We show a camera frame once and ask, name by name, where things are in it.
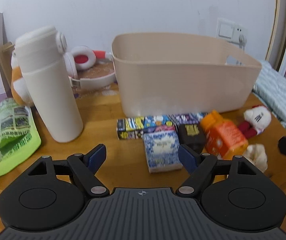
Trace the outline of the cream fluffy plush ball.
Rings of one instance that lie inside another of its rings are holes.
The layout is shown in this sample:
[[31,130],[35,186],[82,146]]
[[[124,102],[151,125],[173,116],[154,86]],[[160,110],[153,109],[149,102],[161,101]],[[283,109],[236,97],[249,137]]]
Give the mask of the cream fluffy plush ball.
[[262,144],[249,145],[243,156],[262,173],[268,168],[268,157],[265,152],[265,147]]

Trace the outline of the orange plastic bottle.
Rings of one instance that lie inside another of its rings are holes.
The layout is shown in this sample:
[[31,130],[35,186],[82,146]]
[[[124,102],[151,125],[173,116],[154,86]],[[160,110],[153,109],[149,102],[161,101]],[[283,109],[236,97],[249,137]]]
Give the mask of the orange plastic bottle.
[[219,159],[231,160],[234,155],[243,155],[249,143],[238,127],[213,110],[200,121],[206,136],[205,148]]

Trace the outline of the small black box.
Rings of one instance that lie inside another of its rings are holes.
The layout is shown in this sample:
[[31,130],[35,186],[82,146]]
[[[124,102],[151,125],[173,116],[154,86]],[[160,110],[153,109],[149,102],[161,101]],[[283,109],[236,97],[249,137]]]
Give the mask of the small black box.
[[196,153],[202,153],[206,136],[198,124],[181,124],[178,126],[180,144],[186,145]]

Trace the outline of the white kitty plush toy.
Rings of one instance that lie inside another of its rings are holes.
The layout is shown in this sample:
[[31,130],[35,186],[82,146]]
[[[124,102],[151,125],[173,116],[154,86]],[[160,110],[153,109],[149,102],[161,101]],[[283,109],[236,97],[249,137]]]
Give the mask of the white kitty plush toy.
[[259,135],[271,122],[270,111],[262,105],[252,107],[244,112],[244,121],[238,125],[246,139]]

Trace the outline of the blue white tissue pack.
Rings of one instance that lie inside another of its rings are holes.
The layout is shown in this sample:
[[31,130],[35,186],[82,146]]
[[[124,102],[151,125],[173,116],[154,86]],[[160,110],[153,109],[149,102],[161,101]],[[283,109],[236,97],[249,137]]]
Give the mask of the blue white tissue pack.
[[180,146],[176,131],[161,131],[143,135],[145,156],[150,173],[170,172],[182,169],[178,157]]

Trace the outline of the colourful long cartoon box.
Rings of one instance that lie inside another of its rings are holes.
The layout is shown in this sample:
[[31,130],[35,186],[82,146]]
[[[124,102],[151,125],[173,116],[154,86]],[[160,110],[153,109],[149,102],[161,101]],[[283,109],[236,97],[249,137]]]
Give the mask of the colourful long cartoon box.
[[198,112],[118,119],[116,131],[119,139],[140,139],[147,133],[177,131],[179,125],[198,124],[207,114]]

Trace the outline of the striped light blue blanket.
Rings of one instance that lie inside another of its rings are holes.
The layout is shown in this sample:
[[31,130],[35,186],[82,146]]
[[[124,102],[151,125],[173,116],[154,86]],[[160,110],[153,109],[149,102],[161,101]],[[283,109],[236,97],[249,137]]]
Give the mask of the striped light blue blanket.
[[262,69],[252,91],[286,129],[286,78],[268,61],[260,60],[260,63]]

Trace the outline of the green snack bag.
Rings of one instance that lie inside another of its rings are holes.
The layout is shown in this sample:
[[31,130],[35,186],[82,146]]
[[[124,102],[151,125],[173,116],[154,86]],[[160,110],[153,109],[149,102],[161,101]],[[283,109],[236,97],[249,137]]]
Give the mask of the green snack bag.
[[0,177],[30,158],[40,145],[31,108],[12,98],[0,102]]

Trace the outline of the round beige tray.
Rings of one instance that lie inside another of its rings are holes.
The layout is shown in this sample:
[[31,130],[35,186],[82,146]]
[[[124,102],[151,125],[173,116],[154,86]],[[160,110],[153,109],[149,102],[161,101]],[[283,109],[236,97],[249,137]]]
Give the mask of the round beige tray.
[[106,87],[116,81],[112,62],[95,64],[88,70],[78,72],[77,78],[69,77],[71,86],[81,91],[91,91]]

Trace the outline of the orange hamster plush toy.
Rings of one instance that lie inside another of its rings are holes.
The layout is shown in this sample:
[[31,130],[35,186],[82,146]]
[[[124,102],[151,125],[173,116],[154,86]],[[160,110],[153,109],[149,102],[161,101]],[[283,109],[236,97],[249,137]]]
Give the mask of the orange hamster plush toy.
[[11,56],[11,93],[12,97],[18,105],[21,106],[33,106],[33,100],[30,96],[30,93],[27,89],[26,82],[22,76],[21,69],[19,67],[16,54],[12,51]]

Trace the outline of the beige plastic storage bin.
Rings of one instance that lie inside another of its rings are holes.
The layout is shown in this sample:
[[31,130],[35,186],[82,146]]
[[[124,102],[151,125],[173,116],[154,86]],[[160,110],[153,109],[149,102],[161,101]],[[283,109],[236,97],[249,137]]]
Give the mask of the beige plastic storage bin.
[[233,44],[181,33],[120,34],[112,57],[127,117],[233,111],[262,69]]

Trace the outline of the white red headphones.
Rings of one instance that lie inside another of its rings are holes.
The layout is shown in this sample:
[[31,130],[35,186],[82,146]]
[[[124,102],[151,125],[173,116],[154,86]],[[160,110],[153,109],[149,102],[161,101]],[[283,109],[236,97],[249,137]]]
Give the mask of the white red headphones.
[[77,78],[78,72],[88,70],[101,62],[112,62],[112,54],[103,50],[92,50],[86,46],[74,47],[63,55],[69,77]]

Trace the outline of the cream insulated bottle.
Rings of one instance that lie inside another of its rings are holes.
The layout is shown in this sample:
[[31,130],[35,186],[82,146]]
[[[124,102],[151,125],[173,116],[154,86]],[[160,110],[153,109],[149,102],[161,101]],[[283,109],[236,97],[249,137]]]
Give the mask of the cream insulated bottle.
[[57,142],[70,142],[83,130],[63,58],[66,49],[65,36],[54,26],[18,37],[14,49],[33,103]]

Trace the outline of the cardboard box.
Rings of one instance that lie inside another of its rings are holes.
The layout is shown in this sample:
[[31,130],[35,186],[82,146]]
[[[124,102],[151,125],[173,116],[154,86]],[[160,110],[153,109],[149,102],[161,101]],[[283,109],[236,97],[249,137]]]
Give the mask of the cardboard box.
[[11,78],[12,78],[12,67],[11,58],[12,51],[14,50],[14,44],[8,42],[0,46],[0,74],[3,82],[3,86],[7,97],[12,97],[11,93]]

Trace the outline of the white wall switch socket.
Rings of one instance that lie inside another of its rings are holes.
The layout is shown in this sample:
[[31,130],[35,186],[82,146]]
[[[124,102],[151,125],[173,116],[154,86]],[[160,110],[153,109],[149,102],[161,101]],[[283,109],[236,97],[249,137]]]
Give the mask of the white wall switch socket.
[[247,29],[233,21],[219,18],[217,20],[216,38],[221,38],[239,46],[245,46],[247,44]]

